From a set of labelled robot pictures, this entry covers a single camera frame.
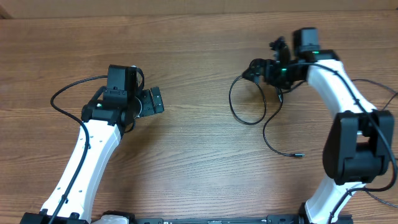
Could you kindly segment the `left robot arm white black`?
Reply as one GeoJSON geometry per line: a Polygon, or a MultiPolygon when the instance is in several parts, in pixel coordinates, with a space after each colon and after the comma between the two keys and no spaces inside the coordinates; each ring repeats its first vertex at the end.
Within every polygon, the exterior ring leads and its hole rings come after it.
{"type": "Polygon", "coordinates": [[[109,159],[136,120],[164,112],[159,87],[144,88],[136,66],[110,65],[101,86],[82,108],[81,117],[58,112],[80,125],[71,158],[39,213],[26,212],[21,223],[91,223],[93,204],[109,159]]]}

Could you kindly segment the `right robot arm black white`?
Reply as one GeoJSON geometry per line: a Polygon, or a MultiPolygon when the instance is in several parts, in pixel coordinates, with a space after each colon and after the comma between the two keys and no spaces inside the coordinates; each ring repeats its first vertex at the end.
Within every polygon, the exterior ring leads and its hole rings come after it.
{"type": "Polygon", "coordinates": [[[343,62],[332,50],[321,48],[318,30],[304,27],[293,34],[288,48],[279,37],[269,47],[272,59],[254,59],[242,78],[264,80],[279,97],[308,83],[321,96],[333,117],[323,148],[325,177],[299,213],[286,216],[292,223],[351,223],[342,208],[356,192],[377,193],[369,184],[388,170],[397,172],[392,151],[394,117],[379,110],[358,91],[347,76],[343,62]]]}

